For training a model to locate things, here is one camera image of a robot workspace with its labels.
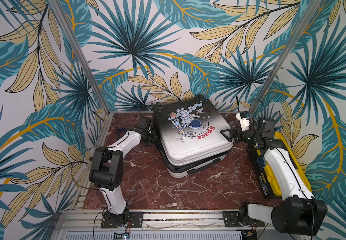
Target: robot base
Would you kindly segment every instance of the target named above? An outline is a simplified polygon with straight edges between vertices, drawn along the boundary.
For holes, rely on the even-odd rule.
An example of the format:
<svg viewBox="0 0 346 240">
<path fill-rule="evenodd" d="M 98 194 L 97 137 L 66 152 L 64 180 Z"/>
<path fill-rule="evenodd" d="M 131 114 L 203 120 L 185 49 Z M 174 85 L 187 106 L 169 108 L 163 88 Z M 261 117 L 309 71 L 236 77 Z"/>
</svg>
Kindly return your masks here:
<svg viewBox="0 0 346 240">
<path fill-rule="evenodd" d="M 129 212 L 128 208 L 122 214 L 112 214 L 105 212 L 101 222 L 101 228 L 141 228 L 143 212 Z"/>
</svg>

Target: suitcase handle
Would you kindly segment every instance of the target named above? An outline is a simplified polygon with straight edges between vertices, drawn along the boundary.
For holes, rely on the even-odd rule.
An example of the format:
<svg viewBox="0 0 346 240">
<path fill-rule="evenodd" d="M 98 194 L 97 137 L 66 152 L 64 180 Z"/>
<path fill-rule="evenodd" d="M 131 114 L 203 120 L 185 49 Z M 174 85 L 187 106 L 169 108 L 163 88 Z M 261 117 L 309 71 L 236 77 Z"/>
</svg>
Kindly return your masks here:
<svg viewBox="0 0 346 240">
<path fill-rule="evenodd" d="M 218 163 L 219 161 L 221 161 L 221 158 L 217 158 L 217 159 L 214 159 L 211 163 L 209 163 L 208 165 L 205 165 L 205 166 L 202 166 L 200 168 L 197 168 L 197 169 L 191 169 L 188 171 L 188 174 L 192 174 L 192 173 L 195 173 L 195 172 L 199 172 L 201 170 L 204 170 L 205 168 L 208 168 L 210 166 L 213 166 L 214 164 Z"/>
</svg>

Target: rocket illustration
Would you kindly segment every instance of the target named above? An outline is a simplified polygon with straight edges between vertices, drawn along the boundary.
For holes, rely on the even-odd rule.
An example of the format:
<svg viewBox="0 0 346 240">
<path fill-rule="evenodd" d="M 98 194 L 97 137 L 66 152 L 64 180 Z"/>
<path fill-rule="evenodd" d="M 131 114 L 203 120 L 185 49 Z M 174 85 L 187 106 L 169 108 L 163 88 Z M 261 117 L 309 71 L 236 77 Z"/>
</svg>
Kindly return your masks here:
<svg viewBox="0 0 346 240">
<path fill-rule="evenodd" d="M 180 134 L 186 138 L 185 131 L 181 127 L 180 121 L 178 119 L 172 119 L 171 122 L 176 126 L 176 128 L 178 129 L 178 132 L 180 132 Z"/>
</svg>

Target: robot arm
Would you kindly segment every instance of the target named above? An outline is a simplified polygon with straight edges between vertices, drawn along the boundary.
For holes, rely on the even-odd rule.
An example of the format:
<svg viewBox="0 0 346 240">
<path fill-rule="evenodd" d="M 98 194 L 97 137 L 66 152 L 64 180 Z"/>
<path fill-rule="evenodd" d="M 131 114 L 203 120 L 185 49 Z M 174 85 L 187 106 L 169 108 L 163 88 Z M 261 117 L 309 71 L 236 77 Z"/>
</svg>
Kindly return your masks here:
<svg viewBox="0 0 346 240">
<path fill-rule="evenodd" d="M 258 119 L 258 132 L 249 130 L 249 113 L 236 114 L 241 129 L 222 130 L 230 142 L 246 142 L 260 151 L 263 164 L 268 164 L 276 177 L 281 189 L 282 202 L 272 208 L 259 204 L 242 204 L 240 208 L 240 223 L 250 223 L 260 220 L 273 225 L 283 233 L 315 236 L 327 213 L 327 206 L 322 200 L 317 200 L 306 187 L 290 158 L 286 146 L 274 138 L 274 120 Z"/>
<path fill-rule="evenodd" d="M 117 142 L 107 147 L 95 149 L 89 181 L 102 192 L 108 205 L 106 218 L 118 227 L 127 224 L 129 214 L 128 206 L 121 192 L 120 183 L 123 177 L 123 157 L 141 141 L 145 146 L 151 145 L 156 136 L 151 134 L 151 119 L 140 118 L 137 126 L 120 138 Z"/>
</svg>

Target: vent grille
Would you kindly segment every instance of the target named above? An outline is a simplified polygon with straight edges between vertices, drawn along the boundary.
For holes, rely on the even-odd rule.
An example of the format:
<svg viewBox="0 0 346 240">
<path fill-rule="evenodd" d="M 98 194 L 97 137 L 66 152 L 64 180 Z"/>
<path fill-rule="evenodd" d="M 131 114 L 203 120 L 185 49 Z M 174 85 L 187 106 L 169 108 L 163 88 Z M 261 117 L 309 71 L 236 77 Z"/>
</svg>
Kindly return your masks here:
<svg viewBox="0 0 346 240">
<path fill-rule="evenodd" d="M 69 232 L 64 240 L 93 240 L 93 232 Z M 113 232 L 95 232 L 95 240 L 112 240 Z M 137 240 L 242 240 L 240 231 L 132 231 Z"/>
</svg>

